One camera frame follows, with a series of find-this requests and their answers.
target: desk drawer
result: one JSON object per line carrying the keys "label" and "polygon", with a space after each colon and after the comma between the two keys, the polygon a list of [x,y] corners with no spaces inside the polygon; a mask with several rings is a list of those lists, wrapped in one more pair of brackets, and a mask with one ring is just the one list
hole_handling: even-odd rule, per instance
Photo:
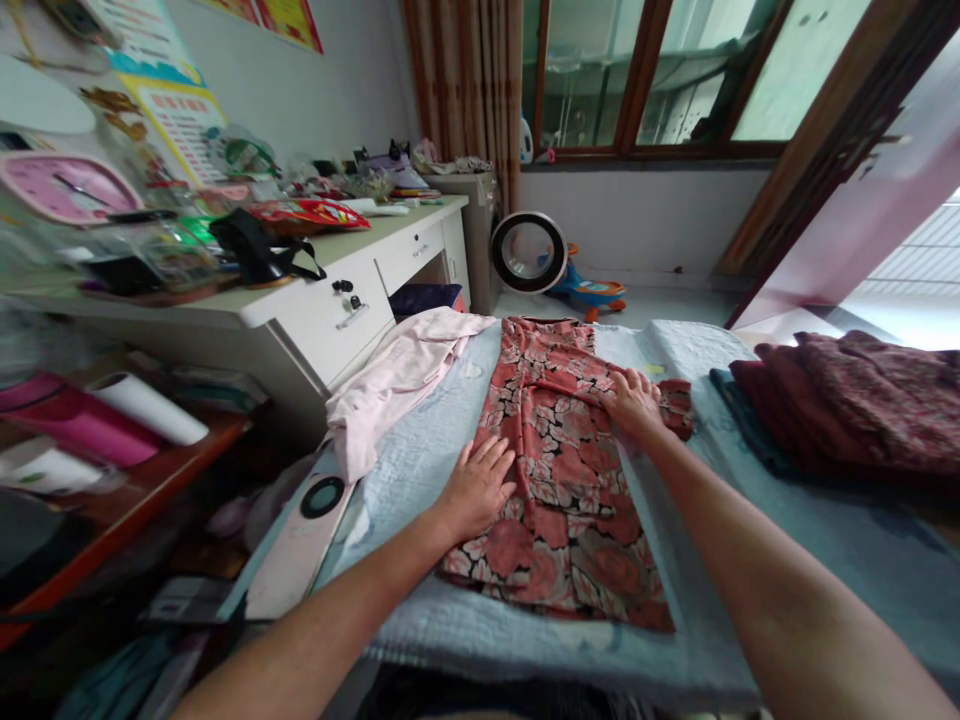
{"label": "desk drawer", "polygon": [[[324,269],[327,279],[311,283],[277,321],[294,352],[329,385],[393,320],[393,313],[369,255],[349,255]],[[333,283],[338,280],[350,282],[353,289],[337,292]],[[357,310],[350,306],[354,295],[361,303]]]}
{"label": "desk drawer", "polygon": [[400,286],[443,250],[443,229],[435,223],[416,233],[401,232],[377,249],[377,270],[387,295]]}

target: right hand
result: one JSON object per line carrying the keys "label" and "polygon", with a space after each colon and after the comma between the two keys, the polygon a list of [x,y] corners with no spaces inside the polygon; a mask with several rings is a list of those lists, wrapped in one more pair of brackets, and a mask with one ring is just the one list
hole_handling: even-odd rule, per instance
{"label": "right hand", "polygon": [[626,432],[637,440],[664,427],[660,417],[660,388],[636,370],[627,370],[626,377],[610,374],[616,391],[600,396],[603,408]]}

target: window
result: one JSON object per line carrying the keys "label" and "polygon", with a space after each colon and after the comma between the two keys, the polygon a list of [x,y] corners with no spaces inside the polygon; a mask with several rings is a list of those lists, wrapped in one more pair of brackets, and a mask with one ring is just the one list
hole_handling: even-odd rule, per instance
{"label": "window", "polygon": [[560,158],[778,157],[870,0],[524,0],[522,109]]}

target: poster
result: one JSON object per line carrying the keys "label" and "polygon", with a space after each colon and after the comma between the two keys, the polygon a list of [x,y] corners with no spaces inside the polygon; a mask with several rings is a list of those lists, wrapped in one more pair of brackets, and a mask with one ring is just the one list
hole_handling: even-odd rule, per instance
{"label": "poster", "polygon": [[257,0],[263,26],[302,48],[323,54],[307,0]]}
{"label": "poster", "polygon": [[118,73],[206,87],[162,0],[102,0],[123,34],[123,50],[105,48]]}
{"label": "poster", "polygon": [[209,127],[227,125],[209,90],[134,75],[120,75],[120,79],[195,185],[226,179],[207,159],[204,133]]}
{"label": "poster", "polygon": [[257,14],[253,0],[196,0],[196,2],[217,8],[254,25],[260,24],[260,16]]}

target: paper roll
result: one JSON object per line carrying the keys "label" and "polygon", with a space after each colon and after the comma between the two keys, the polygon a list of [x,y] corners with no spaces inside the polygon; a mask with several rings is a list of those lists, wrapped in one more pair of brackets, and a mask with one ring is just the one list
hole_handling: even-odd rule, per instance
{"label": "paper roll", "polygon": [[87,392],[174,445],[193,445],[210,429],[136,375],[114,373],[87,386]]}
{"label": "paper roll", "polygon": [[39,437],[0,453],[0,485],[44,495],[67,495],[85,490],[103,476],[88,465],[57,449],[52,438]]}

